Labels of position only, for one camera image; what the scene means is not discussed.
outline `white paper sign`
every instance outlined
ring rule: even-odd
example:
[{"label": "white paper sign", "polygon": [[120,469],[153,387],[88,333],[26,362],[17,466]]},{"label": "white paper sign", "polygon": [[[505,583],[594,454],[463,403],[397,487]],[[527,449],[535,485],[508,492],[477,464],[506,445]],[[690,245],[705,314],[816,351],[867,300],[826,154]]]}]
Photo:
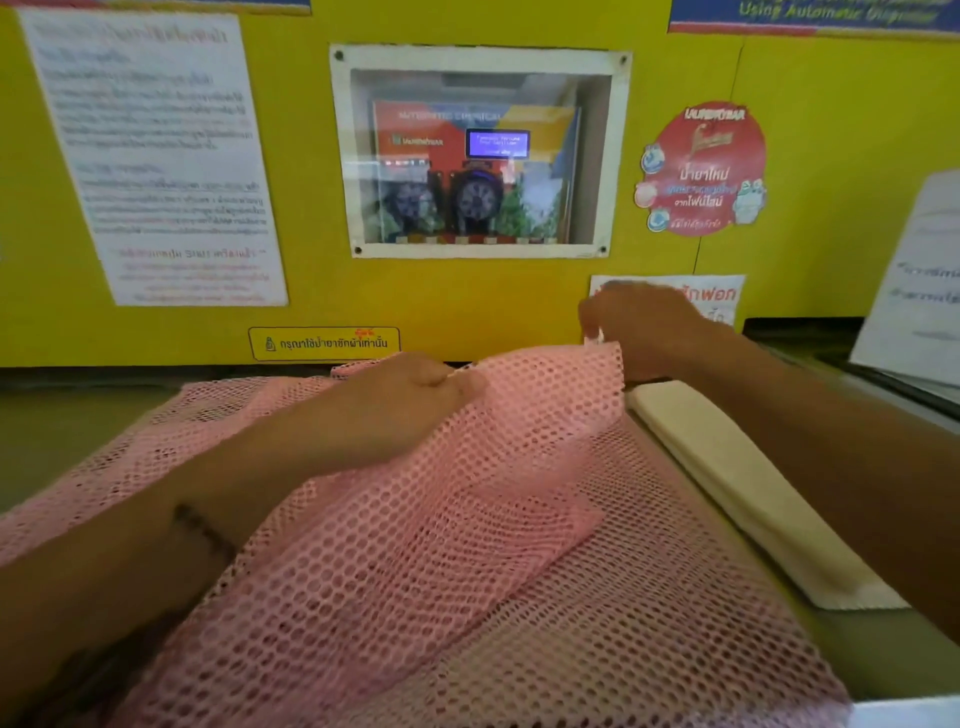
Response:
[{"label": "white paper sign", "polygon": [[20,10],[118,305],[286,305],[233,15]]},{"label": "white paper sign", "polygon": [[926,180],[851,361],[960,385],[960,170]]},{"label": "white paper sign", "polygon": [[746,276],[593,276],[590,295],[611,280],[644,281],[676,288],[686,294],[705,318],[733,326]]}]

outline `red label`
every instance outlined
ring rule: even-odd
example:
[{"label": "red label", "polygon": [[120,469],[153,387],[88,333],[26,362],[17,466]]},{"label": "red label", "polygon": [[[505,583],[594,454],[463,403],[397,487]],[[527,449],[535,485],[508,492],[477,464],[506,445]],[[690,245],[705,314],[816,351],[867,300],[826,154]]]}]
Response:
[{"label": "red label", "polygon": [[763,132],[745,107],[710,101],[688,107],[644,150],[634,202],[647,227],[699,237],[750,225],[766,206]]}]

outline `yellow wall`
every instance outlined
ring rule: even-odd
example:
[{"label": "yellow wall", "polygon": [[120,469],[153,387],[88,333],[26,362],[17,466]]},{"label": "yellow wall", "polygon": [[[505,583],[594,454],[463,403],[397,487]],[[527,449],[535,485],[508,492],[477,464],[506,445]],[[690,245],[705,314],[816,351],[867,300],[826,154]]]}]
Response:
[{"label": "yellow wall", "polygon": [[[746,273],[742,316],[867,311],[923,177],[960,166],[960,46],[682,36],[669,5],[490,0],[438,11],[317,2],[244,16],[244,42],[290,305],[117,307],[43,106],[15,13],[0,9],[0,366],[242,363],[268,326],[399,327],[404,349],[466,360],[573,342],[590,274]],[[600,260],[354,260],[329,42],[633,50],[612,254]],[[767,138],[768,207],[698,240],[645,227],[643,145],[685,106],[746,104]]]}]

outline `blue lcd screen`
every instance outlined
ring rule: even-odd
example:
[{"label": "blue lcd screen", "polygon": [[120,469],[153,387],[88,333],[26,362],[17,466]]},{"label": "blue lcd screen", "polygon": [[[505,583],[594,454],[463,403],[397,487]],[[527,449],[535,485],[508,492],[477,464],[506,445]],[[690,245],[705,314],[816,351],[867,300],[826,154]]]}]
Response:
[{"label": "blue lcd screen", "polygon": [[470,159],[527,159],[530,133],[512,129],[467,129]]}]

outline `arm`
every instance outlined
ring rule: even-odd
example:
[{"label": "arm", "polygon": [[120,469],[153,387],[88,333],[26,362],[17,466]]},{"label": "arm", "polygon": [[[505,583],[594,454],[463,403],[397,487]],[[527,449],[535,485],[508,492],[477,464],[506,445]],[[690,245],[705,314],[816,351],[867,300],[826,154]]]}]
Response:
[{"label": "arm", "polygon": [[[301,483],[401,455],[482,389],[478,374],[451,373],[418,355],[389,359],[0,569],[0,716],[25,704],[59,715],[149,660]],[[90,674],[108,679],[92,684]]]},{"label": "arm", "polygon": [[627,379],[679,379],[713,401],[887,583],[960,641],[960,439],[833,388],[685,297],[649,285],[581,304],[585,334],[619,341]]}]

